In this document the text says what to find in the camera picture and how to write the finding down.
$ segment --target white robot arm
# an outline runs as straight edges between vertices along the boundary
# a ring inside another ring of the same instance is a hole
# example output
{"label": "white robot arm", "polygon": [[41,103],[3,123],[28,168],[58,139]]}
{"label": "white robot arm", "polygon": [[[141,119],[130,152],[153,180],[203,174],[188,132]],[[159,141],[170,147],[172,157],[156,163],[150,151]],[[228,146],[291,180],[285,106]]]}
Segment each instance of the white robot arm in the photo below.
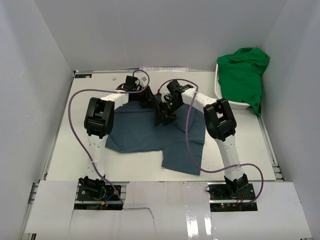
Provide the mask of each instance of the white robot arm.
{"label": "white robot arm", "polygon": [[[86,115],[86,121],[84,122],[84,127],[87,129],[88,132],[88,126],[89,131],[94,131],[95,129],[97,131],[103,131],[102,124],[103,119],[108,119],[112,121],[113,126],[113,118],[114,118],[114,110],[121,107],[122,105],[125,105],[129,102],[129,93],[121,93],[124,92],[123,90],[119,90],[119,93],[113,93],[105,97],[101,98],[91,98],[89,107],[87,110]],[[96,109],[96,111],[92,111],[96,107],[99,107],[99,105],[104,106],[103,109]],[[95,115],[99,116],[101,115],[101,122],[94,122],[92,118],[88,118],[88,112],[91,117],[94,117]],[[98,169],[99,173],[104,176],[105,175],[105,167],[104,167],[104,159],[105,159],[105,146],[106,141],[108,138],[108,134],[102,136],[101,134],[97,134],[96,132],[90,132],[88,133],[88,140],[89,140],[89,152],[94,160],[95,166]],[[92,162],[89,160],[87,165],[87,176],[90,179],[96,179],[98,177]]]}
{"label": "white robot arm", "polygon": [[[181,94],[184,104],[191,104],[195,91],[194,88],[189,88]],[[197,93],[192,106],[204,113],[206,106],[211,106],[216,102],[217,99],[215,98],[208,97],[202,93]],[[224,167],[240,165],[234,134],[230,134],[225,139],[214,138],[214,140],[219,147]],[[241,166],[231,167],[224,171],[224,176],[231,181],[241,179],[244,174],[245,172]]]}
{"label": "white robot arm", "polygon": [[[169,124],[175,120],[174,112],[183,104],[190,105],[195,94],[195,89],[191,85],[181,86],[177,80],[171,81],[167,88],[170,92],[168,100],[158,102],[148,86],[142,94],[120,93],[120,91],[132,91],[133,85],[126,85],[125,88],[118,89],[119,93],[110,94],[102,98],[91,98],[84,121],[84,127],[89,136],[89,151],[92,154],[94,163],[104,175],[104,148],[108,135],[112,131],[114,123],[114,111],[118,107],[132,100],[138,100],[145,106],[154,107],[156,110],[155,125],[162,123]],[[248,179],[240,166],[240,160],[235,144],[236,121],[230,105],[226,99],[215,99],[202,93],[197,93],[192,104],[194,108],[204,114],[206,129],[210,136],[215,139],[222,161],[225,167],[237,165],[224,171],[224,178],[230,185],[232,191],[236,193],[248,185]],[[97,174],[91,161],[88,164],[88,177],[95,179]]]}

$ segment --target white basket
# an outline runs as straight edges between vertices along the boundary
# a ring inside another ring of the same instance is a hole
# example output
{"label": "white basket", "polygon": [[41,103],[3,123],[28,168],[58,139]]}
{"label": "white basket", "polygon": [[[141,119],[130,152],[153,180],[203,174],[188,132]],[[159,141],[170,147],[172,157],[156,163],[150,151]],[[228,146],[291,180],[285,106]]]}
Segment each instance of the white basket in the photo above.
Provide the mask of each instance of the white basket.
{"label": "white basket", "polygon": [[[222,93],[221,93],[221,86],[220,86],[218,80],[219,80],[218,64],[216,64],[215,77],[214,77],[214,93],[219,99],[222,99],[223,96],[222,96]],[[243,103],[243,102],[235,102],[235,101],[228,101],[228,102],[229,102],[230,107],[232,109],[245,110],[248,107],[250,107],[249,104]]]}

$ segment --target white table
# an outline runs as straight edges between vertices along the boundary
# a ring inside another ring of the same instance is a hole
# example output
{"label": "white table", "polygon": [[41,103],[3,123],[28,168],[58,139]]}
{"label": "white table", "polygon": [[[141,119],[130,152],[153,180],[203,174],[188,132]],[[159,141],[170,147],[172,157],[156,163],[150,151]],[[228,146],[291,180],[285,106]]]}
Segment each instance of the white table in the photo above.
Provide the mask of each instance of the white table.
{"label": "white table", "polygon": [[[132,73],[94,73],[92,78],[75,78],[70,96],[82,89],[114,90],[125,82]],[[150,72],[150,87],[153,93],[166,80],[182,78],[199,85],[199,90],[210,97],[214,95],[214,72]],[[83,92],[72,102],[71,117],[80,139],[88,146],[88,136],[84,129],[84,119],[91,97],[103,97],[105,93]],[[257,165],[267,181],[275,180],[271,160],[256,115],[252,109],[234,110],[236,127],[236,147],[241,163]],[[117,153],[105,149],[104,168],[106,177],[113,182],[130,181],[224,181],[224,172],[200,176],[176,172],[162,168],[162,151],[144,153]],[[88,156],[74,137],[68,122],[68,109],[65,110],[56,145],[48,170],[47,180],[77,180],[87,172]],[[202,154],[204,169],[216,170],[223,167],[222,158],[216,142],[206,133]],[[251,167],[244,167],[248,179],[259,181],[259,172]]]}

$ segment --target green cloth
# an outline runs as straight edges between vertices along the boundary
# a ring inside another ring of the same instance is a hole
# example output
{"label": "green cloth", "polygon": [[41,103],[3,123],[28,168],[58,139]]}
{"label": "green cloth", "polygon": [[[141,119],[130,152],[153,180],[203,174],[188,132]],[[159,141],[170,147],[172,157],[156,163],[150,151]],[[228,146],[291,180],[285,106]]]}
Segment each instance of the green cloth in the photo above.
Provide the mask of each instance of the green cloth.
{"label": "green cloth", "polygon": [[261,116],[261,76],[269,56],[260,48],[240,48],[234,54],[218,57],[219,84],[222,96],[237,103],[251,105]]}

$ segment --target white enclosure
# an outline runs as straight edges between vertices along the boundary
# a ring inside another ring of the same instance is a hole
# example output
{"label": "white enclosure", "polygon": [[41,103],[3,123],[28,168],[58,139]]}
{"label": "white enclosure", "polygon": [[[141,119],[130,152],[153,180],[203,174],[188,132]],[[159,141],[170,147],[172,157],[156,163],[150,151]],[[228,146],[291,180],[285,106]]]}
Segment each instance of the white enclosure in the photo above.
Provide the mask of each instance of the white enclosure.
{"label": "white enclosure", "polygon": [[217,57],[243,47],[270,56],[262,116],[320,239],[320,0],[1,0],[0,31],[0,239],[20,239],[72,71],[214,71]]}

